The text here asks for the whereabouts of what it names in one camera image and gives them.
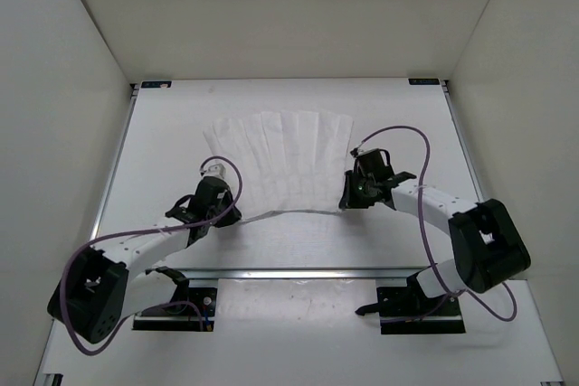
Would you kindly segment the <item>white pleated skirt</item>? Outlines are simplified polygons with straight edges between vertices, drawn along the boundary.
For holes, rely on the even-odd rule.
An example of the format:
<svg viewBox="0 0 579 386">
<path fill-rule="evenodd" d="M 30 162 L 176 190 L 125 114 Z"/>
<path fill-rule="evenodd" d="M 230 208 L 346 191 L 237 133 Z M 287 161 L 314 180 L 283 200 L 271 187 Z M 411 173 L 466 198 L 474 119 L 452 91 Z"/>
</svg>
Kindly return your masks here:
<svg viewBox="0 0 579 386">
<path fill-rule="evenodd" d="M 204 130 L 212 155 L 242 176 L 242 221 L 284 212 L 335 214 L 345 183 L 354 121 L 313 111 L 263 111 L 220 118 Z"/>
</svg>

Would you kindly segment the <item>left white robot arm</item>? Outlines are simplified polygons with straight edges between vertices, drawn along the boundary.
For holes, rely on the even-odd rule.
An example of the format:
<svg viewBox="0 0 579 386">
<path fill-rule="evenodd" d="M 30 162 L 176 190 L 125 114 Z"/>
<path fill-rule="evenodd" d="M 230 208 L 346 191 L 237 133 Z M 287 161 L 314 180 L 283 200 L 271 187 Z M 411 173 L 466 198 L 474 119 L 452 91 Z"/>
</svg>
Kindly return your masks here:
<svg viewBox="0 0 579 386">
<path fill-rule="evenodd" d="M 167 266 L 166 258 L 211 228 L 240 221 L 240 197 L 222 178 L 206 175 L 195 193 L 178 199 L 151 229 L 110 234 L 79 249 L 52 293 L 48 314 L 72 335 L 98 344 L 130 315 L 150 307 L 189 308 L 187 279 Z"/>
</svg>

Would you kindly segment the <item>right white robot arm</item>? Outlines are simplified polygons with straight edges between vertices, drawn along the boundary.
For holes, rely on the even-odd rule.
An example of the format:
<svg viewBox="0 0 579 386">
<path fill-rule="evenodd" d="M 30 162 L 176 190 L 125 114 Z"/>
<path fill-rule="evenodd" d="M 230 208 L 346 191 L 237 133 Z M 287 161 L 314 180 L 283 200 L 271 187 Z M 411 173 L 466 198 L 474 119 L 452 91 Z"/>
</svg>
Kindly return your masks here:
<svg viewBox="0 0 579 386">
<path fill-rule="evenodd" d="M 380 203 L 416 217 L 422 235 L 431 225 L 450 238 L 452 258 L 409 279 L 405 302 L 414 313 L 428 313 L 443 295 L 466 290 L 483 294 L 530 267 L 527 247 L 502 202 L 469 202 L 422 186 L 414 174 L 397 174 L 389 153 L 378 148 L 355 149 L 352 156 L 354 167 L 345 173 L 340 209 Z"/>
</svg>

